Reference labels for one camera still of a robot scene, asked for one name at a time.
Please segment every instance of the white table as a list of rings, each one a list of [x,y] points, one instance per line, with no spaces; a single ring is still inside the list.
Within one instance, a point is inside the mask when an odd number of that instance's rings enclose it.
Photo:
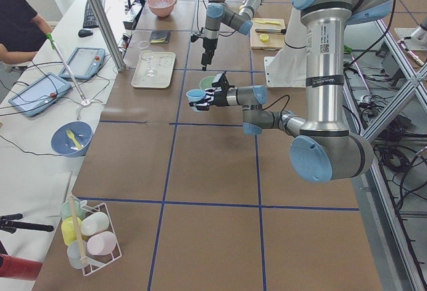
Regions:
[[[77,32],[83,23],[83,10],[86,0],[76,0],[63,16],[52,36],[58,44],[64,58],[68,58],[77,46],[103,47],[109,54],[100,30],[92,29],[93,35],[80,38]],[[121,18],[123,10],[106,0],[105,11],[109,19],[116,41],[125,33]],[[37,56],[35,63],[59,61],[55,50],[46,41]],[[47,72],[59,73],[62,65],[41,66]],[[110,56],[99,75],[81,85],[86,97],[91,99],[104,89],[96,98],[103,103],[107,101],[117,74]],[[42,73],[36,68],[28,69],[19,78],[20,81],[32,83],[40,78]],[[13,91],[21,91],[24,85],[15,85]],[[7,100],[13,96],[11,92],[0,105],[0,114],[15,113],[16,109],[6,108]],[[51,136],[63,124],[77,119],[76,109],[81,98],[74,87],[67,95],[69,99],[59,99],[36,117],[28,118],[22,114],[0,116],[3,127],[0,135],[16,143],[25,151],[38,154],[55,152],[51,149]],[[81,111],[81,120],[87,122],[95,131],[103,105],[93,102]],[[65,158],[61,156],[35,156],[21,152],[14,145],[0,139],[0,174],[1,201],[0,216],[22,213],[24,222],[50,224],[55,228],[59,224],[59,209],[64,197],[71,190],[77,177],[84,157]],[[40,232],[18,229],[14,234],[0,230],[0,240],[6,251],[15,257],[42,262],[49,249],[54,232]],[[34,282],[0,278],[0,290],[24,291],[30,290]]]

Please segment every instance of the blue device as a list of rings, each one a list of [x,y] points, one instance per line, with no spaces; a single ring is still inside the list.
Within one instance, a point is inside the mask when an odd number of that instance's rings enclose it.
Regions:
[[[47,109],[70,89],[69,82],[48,73],[9,99],[9,103],[23,115],[31,117]]]
[[[105,50],[94,47],[76,47],[67,61],[76,79],[90,79],[101,68],[105,59]],[[64,68],[59,73],[63,79],[71,79]]]

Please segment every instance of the black shirt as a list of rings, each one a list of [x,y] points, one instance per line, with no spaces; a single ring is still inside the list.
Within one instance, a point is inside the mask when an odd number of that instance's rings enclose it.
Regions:
[[[38,51],[46,36],[31,22],[36,15],[26,0],[0,0],[0,44],[8,51]]]

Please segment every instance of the wooden handle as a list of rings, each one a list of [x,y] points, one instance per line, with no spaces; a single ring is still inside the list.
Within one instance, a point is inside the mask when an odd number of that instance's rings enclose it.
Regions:
[[[73,196],[68,197],[68,203],[69,203],[69,209],[71,211],[71,217],[73,218],[75,236],[77,237],[77,243],[79,244],[80,261],[81,263],[86,264],[87,256],[86,256],[85,246],[83,245],[83,239],[81,238],[79,221],[77,220],[77,214],[75,213]]]

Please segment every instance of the wooden board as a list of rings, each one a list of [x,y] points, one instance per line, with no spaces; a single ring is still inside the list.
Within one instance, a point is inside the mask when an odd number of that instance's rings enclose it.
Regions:
[[[261,21],[278,21],[277,24],[261,24],[256,23],[255,20]],[[253,18],[251,28],[251,49],[282,49],[285,44],[285,35],[283,34],[268,34],[269,40],[267,42],[260,41],[262,33],[255,32],[255,29],[285,29],[285,21],[283,19],[266,19],[266,18]]]

